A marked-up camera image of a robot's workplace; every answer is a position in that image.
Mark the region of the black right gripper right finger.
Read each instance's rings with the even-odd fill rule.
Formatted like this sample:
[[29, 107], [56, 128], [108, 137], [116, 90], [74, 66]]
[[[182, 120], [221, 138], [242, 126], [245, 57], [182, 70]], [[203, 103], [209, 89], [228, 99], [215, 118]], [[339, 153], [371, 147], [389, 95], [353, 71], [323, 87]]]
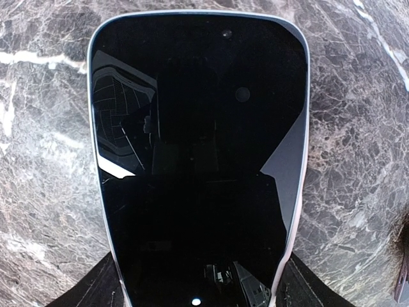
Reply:
[[277, 289], [275, 306], [353, 307], [353, 304], [326, 286], [296, 254], [292, 254]]

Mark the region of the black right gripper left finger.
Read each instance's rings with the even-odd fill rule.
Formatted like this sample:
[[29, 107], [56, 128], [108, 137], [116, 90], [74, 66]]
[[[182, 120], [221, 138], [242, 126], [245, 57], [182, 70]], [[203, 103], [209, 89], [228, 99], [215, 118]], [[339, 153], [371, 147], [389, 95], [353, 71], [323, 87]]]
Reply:
[[74, 287], [46, 307], [123, 307], [125, 300], [116, 266], [106, 254]]

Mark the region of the black phone case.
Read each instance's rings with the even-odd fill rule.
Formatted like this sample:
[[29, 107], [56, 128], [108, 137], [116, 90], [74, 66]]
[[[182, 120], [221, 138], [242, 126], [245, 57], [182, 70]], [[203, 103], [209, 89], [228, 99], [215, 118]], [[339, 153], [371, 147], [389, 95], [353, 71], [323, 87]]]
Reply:
[[399, 277], [394, 291], [394, 299], [401, 304], [408, 300], [408, 251], [404, 252]]

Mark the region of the white phone dark screen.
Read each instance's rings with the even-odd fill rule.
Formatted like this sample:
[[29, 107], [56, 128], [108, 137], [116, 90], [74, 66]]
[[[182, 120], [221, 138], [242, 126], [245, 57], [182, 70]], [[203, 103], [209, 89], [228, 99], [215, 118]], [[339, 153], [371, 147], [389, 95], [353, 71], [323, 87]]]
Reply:
[[159, 10], [103, 22], [88, 101], [127, 306], [274, 306], [302, 208], [309, 46], [292, 22]]

